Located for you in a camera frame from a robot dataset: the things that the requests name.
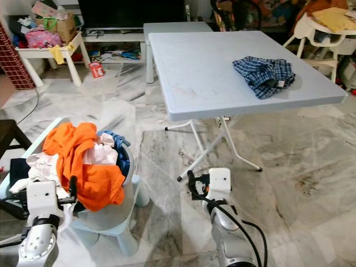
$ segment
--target blue plaid shirt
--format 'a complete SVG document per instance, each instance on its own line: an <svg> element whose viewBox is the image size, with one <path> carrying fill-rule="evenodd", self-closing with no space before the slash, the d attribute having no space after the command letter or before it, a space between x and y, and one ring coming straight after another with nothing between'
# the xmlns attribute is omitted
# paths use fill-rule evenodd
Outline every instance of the blue plaid shirt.
<svg viewBox="0 0 356 267"><path fill-rule="evenodd" d="M266 60L244 57L233 62L235 70L244 76L256 97L264 99L286 90L295 80L291 64L286 60Z"/></svg>

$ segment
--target orange towel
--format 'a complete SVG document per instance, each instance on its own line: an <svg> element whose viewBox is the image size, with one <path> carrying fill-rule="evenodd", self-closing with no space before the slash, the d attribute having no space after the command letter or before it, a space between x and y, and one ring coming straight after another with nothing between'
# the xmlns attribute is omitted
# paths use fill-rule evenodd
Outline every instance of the orange towel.
<svg viewBox="0 0 356 267"><path fill-rule="evenodd" d="M108 204L121 204L124 199L122 183L125 177L116 165L85 165L84 152L94 147L96 126L70 122L54 128L46 137L43 152L58 154L57 175L68 192L71 176L77 176L77 197L85 208L98 211Z"/></svg>

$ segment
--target white cloth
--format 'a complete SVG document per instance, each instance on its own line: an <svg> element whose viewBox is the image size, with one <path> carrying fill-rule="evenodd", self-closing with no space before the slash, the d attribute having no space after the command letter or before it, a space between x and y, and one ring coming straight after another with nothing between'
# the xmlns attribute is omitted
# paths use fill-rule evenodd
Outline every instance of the white cloth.
<svg viewBox="0 0 356 267"><path fill-rule="evenodd" d="M26 159L26 163L31 167L28 171L27 179L20 179L9 189L11 193L17 193L22 189L25 189L30 182L34 181L48 181L52 180L56 182L56 186L60 185L60 181L57 176L58 154L50 156L44 152L38 154L32 154Z"/></svg>
<svg viewBox="0 0 356 267"><path fill-rule="evenodd" d="M103 133L98 138L98 143L84 153L84 164L104 164L115 165L117 160L117 151L113 149L115 142L111 135Z"/></svg>

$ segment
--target white high chair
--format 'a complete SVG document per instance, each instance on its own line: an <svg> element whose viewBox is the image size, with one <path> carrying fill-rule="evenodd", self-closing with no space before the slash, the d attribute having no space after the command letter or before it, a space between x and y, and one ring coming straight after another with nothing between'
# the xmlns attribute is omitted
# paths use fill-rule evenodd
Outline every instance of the white high chair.
<svg viewBox="0 0 356 267"><path fill-rule="evenodd" d="M314 41L315 31L319 30L321 32L337 34L339 38L334 41L331 41L330 38L326 38L322 43L318 43ZM301 53L304 49L305 39L307 38L312 46L315 47L323 47L320 53L319 60L307 59L307 63L312 65L313 67L330 67L332 69L331 80L335 82L336 80L336 72L338 67L338 55L350 55L349 53L339 53L339 45L346 41L346 35L356 35L356 30L347 29L340 32L332 32L329 28L322 26L321 24L314 21L311 17L308 17L306 13L302 16L302 18L297 22L293 35L284 43L284 47L289 45L295 38L301 39L298 47L298 51L296 53L297 57L301 57ZM324 60L324 56L328 50L333 52L333 58Z"/></svg>

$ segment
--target white side table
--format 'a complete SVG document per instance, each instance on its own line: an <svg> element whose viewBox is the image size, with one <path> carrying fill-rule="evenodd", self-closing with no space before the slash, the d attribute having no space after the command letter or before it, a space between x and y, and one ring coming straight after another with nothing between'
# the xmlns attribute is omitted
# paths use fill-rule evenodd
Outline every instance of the white side table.
<svg viewBox="0 0 356 267"><path fill-rule="evenodd" d="M154 58L149 39L152 32L212 32L205 22L167 22L145 23L144 35L146 43L146 82L154 82Z"/></svg>
<svg viewBox="0 0 356 267"><path fill-rule="evenodd" d="M74 46L74 50L71 51L67 48L60 48L61 52L63 54L63 57L67 60L67 64L69 67L69 71L71 73L73 83L75 86L80 87L82 85L82 81L80 80L80 77L78 75L77 69L72 61L72 54L74 51L80 46L81 52L83 54L83 60L86 68L89 68L89 63L90 59L87 53L87 50L85 48L83 38L82 38L82 33L78 32L78 34L74 37L74 39L71 41L71 43ZM29 75L34 81L34 84L37 87L43 86L43 82L39 75L37 74L36 70L33 68L32 64L28 60L29 58L48 58L48 61L50 62L50 65L52 68L57 68L57 64L52 56L52 54L49 52L48 48L18 48L16 47L16 50L18 51L18 54L26 67Z"/></svg>

